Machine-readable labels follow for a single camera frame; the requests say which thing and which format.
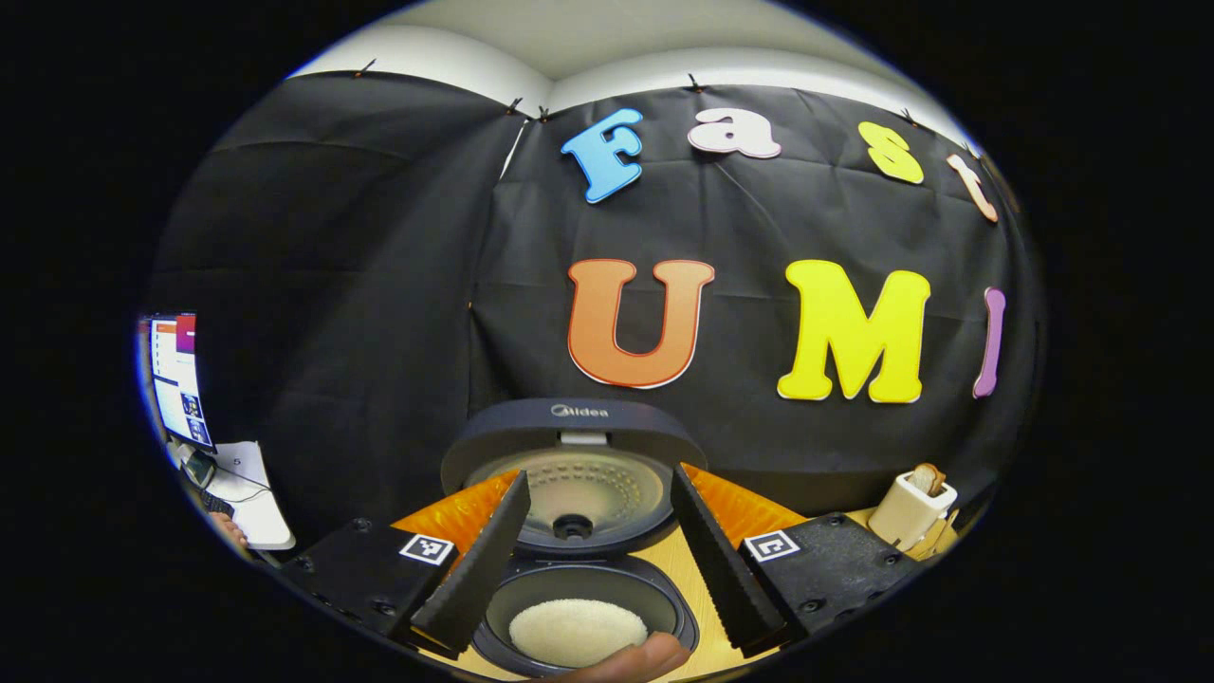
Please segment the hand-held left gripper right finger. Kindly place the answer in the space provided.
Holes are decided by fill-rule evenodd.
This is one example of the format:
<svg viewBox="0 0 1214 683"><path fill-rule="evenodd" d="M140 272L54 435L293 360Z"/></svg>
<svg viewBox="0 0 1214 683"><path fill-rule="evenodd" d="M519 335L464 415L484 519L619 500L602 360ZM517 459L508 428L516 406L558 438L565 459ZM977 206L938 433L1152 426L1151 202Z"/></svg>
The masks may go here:
<svg viewBox="0 0 1214 683"><path fill-rule="evenodd" d="M728 643L745 658L819 638L924 569L840 511L806 519L690 463L673 471L671 501Z"/></svg>

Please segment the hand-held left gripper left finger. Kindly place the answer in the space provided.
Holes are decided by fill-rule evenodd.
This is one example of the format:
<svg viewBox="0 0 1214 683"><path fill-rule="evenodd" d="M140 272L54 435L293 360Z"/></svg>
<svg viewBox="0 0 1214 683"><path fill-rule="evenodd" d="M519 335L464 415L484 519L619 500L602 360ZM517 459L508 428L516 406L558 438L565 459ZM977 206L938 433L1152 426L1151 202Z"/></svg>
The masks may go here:
<svg viewBox="0 0 1214 683"><path fill-rule="evenodd" d="M358 518L280 575L312 601L395 643L458 658L469 648L531 510L514 469L393 525Z"/></svg>

